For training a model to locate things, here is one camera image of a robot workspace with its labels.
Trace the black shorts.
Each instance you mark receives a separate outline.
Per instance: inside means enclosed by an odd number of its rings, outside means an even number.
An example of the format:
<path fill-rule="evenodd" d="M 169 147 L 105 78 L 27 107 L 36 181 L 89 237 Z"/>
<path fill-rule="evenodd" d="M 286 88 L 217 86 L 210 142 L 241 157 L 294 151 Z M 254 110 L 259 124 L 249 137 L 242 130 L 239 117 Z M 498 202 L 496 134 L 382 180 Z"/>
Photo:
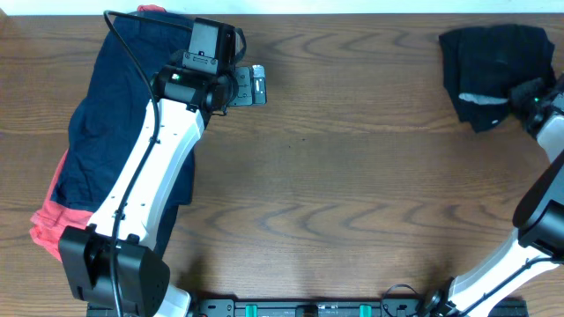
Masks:
<path fill-rule="evenodd" d="M 460 122 L 474 132 L 495 128 L 510 113 L 509 92 L 541 79 L 555 82 L 554 44 L 544 29 L 516 24 L 474 26 L 439 36 L 443 87 Z"/>

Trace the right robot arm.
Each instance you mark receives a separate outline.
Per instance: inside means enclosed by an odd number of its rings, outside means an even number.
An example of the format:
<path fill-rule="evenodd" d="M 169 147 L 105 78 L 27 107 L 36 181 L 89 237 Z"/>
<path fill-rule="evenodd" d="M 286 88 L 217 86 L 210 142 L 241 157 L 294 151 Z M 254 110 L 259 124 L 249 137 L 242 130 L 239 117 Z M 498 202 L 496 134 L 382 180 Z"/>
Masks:
<path fill-rule="evenodd" d="M 550 161 L 517 205 L 513 231 L 469 272 L 453 278 L 418 307 L 418 316 L 524 316 L 503 300 L 535 276 L 563 265 L 563 78 L 534 79 L 510 91 L 510 106 Z"/>

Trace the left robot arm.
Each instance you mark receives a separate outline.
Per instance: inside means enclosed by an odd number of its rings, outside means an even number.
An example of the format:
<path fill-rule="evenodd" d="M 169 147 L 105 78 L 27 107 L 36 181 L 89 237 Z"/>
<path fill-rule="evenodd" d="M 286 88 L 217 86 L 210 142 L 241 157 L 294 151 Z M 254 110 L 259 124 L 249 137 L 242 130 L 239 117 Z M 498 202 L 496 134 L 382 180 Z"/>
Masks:
<path fill-rule="evenodd" d="M 245 66 L 235 26 L 197 18 L 176 62 L 145 78 L 150 99 L 137 141 L 85 228 L 65 228 L 59 252 L 74 298 L 90 316 L 186 316 L 190 294 L 157 250 L 167 200 L 213 115 L 266 101 L 264 69 Z"/>

